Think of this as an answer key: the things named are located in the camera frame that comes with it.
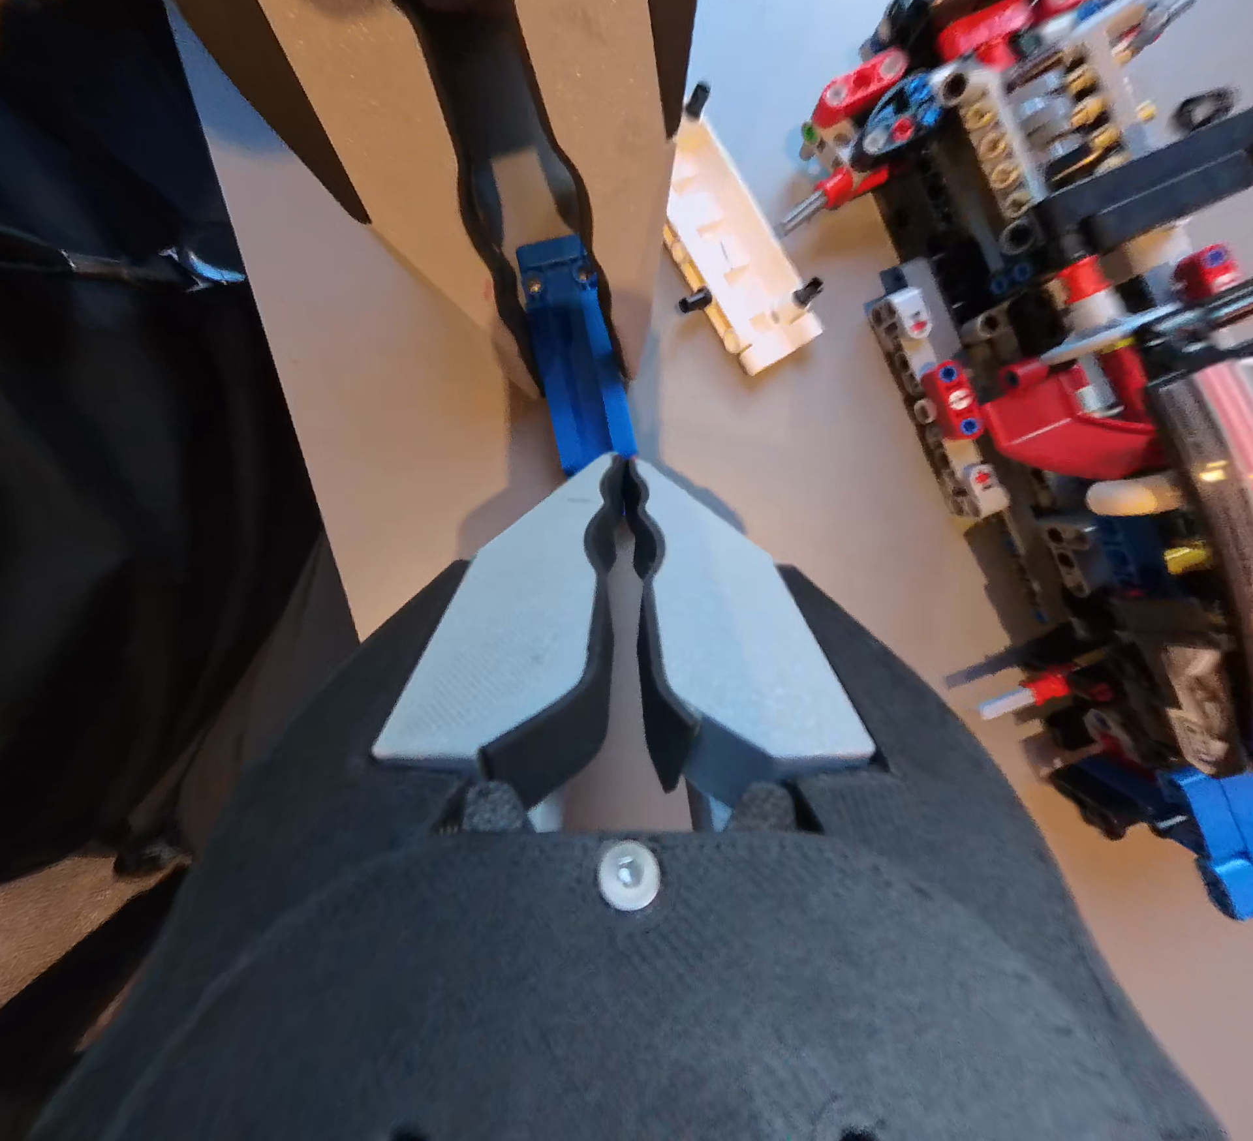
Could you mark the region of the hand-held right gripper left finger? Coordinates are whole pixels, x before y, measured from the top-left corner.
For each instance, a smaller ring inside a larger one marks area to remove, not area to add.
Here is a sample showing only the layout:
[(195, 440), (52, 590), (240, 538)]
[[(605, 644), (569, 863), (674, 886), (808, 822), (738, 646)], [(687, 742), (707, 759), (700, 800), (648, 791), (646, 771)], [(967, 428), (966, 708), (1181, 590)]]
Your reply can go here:
[(509, 784), (525, 804), (591, 763), (608, 729), (625, 477), (604, 454), (469, 561), (377, 761)]

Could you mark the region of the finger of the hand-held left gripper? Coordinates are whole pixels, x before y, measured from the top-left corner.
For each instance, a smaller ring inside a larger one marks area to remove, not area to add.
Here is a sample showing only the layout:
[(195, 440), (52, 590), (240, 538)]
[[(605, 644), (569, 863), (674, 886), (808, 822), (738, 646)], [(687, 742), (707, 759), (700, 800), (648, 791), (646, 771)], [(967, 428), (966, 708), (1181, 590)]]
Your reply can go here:
[(573, 228), (632, 381), (649, 345), (674, 161), (649, 0), (515, 0), (515, 10), (541, 120), (571, 177)]
[(462, 218), (461, 170), (415, 23), (392, 0), (257, 0), (395, 259), (487, 335), (523, 394), (541, 389)]

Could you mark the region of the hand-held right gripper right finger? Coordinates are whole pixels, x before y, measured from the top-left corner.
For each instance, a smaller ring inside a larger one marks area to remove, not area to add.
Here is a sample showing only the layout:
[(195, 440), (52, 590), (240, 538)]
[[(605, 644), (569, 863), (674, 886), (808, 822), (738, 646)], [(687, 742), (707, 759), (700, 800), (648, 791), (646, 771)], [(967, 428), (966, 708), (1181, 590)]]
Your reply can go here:
[(662, 786), (742, 794), (870, 763), (876, 744), (774, 557), (645, 460), (626, 465), (626, 516)]

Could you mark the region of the white toy brick panel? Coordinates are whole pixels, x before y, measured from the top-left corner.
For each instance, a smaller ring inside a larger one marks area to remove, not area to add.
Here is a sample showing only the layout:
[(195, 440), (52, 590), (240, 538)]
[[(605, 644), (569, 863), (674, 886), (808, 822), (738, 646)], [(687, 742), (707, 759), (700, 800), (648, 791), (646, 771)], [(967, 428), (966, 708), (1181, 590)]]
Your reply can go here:
[(697, 311), (751, 377), (822, 335), (821, 318), (800, 308), (807, 281), (711, 120), (682, 114), (663, 241), (688, 293), (708, 286), (713, 305)]

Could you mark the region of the blue toy brick panel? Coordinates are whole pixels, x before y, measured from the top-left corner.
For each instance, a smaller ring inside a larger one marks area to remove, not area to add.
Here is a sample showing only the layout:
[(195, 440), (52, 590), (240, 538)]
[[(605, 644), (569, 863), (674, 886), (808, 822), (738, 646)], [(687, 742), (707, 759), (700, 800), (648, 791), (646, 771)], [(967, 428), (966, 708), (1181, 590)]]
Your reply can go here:
[(600, 277), (578, 235), (519, 247), (525, 315), (567, 475), (605, 453), (637, 453), (626, 383)]

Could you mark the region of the light grey desk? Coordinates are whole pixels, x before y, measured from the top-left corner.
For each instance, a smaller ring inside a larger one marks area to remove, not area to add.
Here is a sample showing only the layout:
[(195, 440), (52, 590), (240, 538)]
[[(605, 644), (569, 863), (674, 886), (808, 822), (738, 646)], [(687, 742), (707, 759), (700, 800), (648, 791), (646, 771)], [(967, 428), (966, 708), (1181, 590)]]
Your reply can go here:
[[(807, 191), (795, 130), (889, 0), (700, 0), (691, 77), (770, 215)], [(1251, 96), (1251, 0), (1200, 0), (1142, 56), (1160, 106), (1219, 84)], [(179, 52), (260, 299), (354, 623), (362, 637), (453, 558), (561, 479), (549, 415), (515, 397), (492, 344), (403, 270), (243, 98), (172, 6)], [(793, 259), (826, 281), (825, 333), (759, 377), (709, 323), (678, 315), (670, 257), (630, 399), (642, 452), (713, 494), (937, 687), (1006, 646), (985, 577), (939, 496), (870, 335), (892, 261), (864, 199), (808, 224)], [(1170, 1054), (1234, 1138), (1251, 1138), (1251, 928), (1214, 909), (1185, 850), (1112, 842), (1030, 771), (1009, 720), (949, 687), (1058, 854), (1083, 916)]]

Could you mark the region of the person's torso in dark clothing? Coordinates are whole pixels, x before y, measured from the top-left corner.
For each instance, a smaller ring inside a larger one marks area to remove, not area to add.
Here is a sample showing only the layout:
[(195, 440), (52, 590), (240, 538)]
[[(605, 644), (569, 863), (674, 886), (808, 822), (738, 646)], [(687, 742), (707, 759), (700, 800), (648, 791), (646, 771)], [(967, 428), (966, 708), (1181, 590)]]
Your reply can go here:
[(3, 2), (3, 882), (198, 849), (358, 634), (164, 0)]

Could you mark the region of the toy brick car model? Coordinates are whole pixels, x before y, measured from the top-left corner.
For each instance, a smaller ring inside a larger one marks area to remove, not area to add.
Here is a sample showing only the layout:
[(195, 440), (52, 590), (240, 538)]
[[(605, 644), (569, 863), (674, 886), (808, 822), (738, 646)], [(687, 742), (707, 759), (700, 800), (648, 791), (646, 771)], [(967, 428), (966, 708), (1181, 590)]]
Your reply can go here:
[(1251, 920), (1251, 274), (1187, 222), (1251, 189), (1251, 109), (1166, 132), (1129, 68), (1196, 0), (893, 0), (801, 124), (790, 235), (871, 195), (870, 327), (951, 511), (1029, 615), (1043, 778), (1191, 850)]

